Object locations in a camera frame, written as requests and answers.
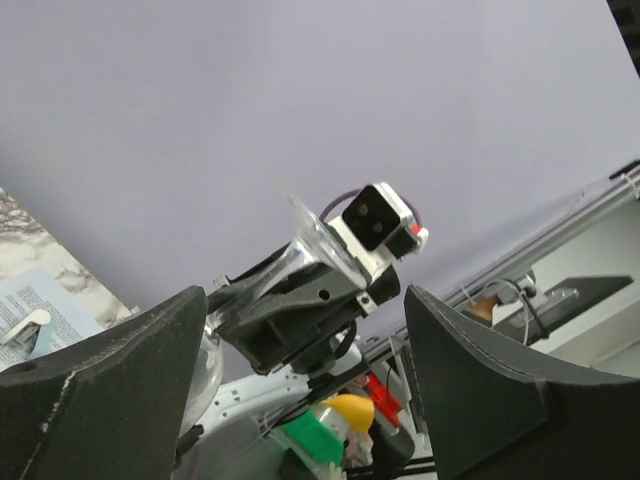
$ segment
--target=clear plastic piece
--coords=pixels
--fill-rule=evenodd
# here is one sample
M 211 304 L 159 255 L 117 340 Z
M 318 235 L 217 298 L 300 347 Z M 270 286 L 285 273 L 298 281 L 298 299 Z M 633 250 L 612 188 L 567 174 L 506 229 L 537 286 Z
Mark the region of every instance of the clear plastic piece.
M 340 442 L 347 439 L 351 428 L 347 419 L 340 412 L 323 404 L 314 405 L 311 411 L 318 421 L 327 427 Z
M 211 317 L 208 317 L 191 379 L 180 435 L 187 433 L 209 408 L 222 384 L 223 373 L 224 356 L 220 337 L 214 333 Z
M 329 229 L 300 200 L 288 193 L 294 208 L 296 236 L 285 252 L 257 275 L 253 284 L 213 313 L 218 328 L 235 318 L 292 273 L 315 263 L 342 272 L 355 286 L 364 290 L 367 281 L 351 254 L 340 245 Z

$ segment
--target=aluminum rail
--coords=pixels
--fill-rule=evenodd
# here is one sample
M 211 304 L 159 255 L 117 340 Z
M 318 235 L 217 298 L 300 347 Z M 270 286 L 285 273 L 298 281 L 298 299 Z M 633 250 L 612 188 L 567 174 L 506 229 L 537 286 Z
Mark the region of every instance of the aluminum rail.
M 636 200 L 640 192 L 640 166 L 637 162 L 633 165 L 634 168 L 630 171 L 616 174 L 605 192 L 583 205 L 578 205 L 574 211 L 552 223 L 532 241 L 520 245 L 474 277 L 467 279 L 463 282 L 465 289 L 473 293 L 496 278 L 513 279 L 524 275 L 535 262 Z M 450 291 L 442 299 L 456 309 L 464 308 L 468 301 L 461 288 Z M 384 335 L 367 341 L 362 350 L 370 362 L 391 355 L 388 343 L 388 337 L 391 335 L 407 338 L 406 326 L 396 324 Z

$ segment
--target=white clip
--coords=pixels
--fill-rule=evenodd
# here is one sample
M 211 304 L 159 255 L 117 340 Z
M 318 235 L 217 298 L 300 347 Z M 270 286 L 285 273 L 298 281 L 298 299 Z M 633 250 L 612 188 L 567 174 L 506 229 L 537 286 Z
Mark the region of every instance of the white clip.
M 0 345 L 6 345 L 14 338 L 18 337 L 31 325 L 37 325 L 38 327 L 44 327 L 51 322 L 51 315 L 46 310 L 38 308 L 27 315 L 24 320 L 18 322 L 18 324 L 7 332 L 7 334 L 0 339 Z
M 625 182 L 629 184 L 629 187 L 631 187 L 631 191 L 633 192 L 633 195 L 636 197 L 636 200 L 640 200 L 640 187 L 638 187 L 636 182 L 631 180 L 631 177 L 629 177 L 629 175 L 627 175 L 626 173 L 621 174 L 620 178 L 622 178 Z
M 213 281 L 214 291 L 220 290 L 222 287 L 228 287 L 229 285 L 231 285 L 231 283 L 229 283 L 229 278 L 226 275 L 222 275 Z
M 462 293 L 464 293 L 464 296 L 467 297 L 467 300 L 469 300 L 469 303 L 471 303 L 471 306 L 475 306 L 476 301 L 469 294 L 469 291 L 466 288 L 464 288 L 464 285 L 460 285 L 460 289 L 462 290 Z

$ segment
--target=green block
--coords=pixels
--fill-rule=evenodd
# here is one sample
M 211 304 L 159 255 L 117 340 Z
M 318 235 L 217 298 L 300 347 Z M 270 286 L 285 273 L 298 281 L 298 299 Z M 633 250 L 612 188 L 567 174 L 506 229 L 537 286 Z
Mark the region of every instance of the green block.
M 299 416 L 283 425 L 282 430 L 302 446 L 309 456 L 321 464 L 340 465 L 344 445 L 311 412 Z

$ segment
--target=yellow object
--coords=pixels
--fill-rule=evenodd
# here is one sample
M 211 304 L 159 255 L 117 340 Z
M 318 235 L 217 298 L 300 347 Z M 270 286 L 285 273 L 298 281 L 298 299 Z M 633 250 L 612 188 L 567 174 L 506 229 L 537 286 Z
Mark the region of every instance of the yellow object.
M 373 424 L 376 407 L 368 397 L 345 393 L 322 403 L 339 412 L 356 432 L 366 433 Z

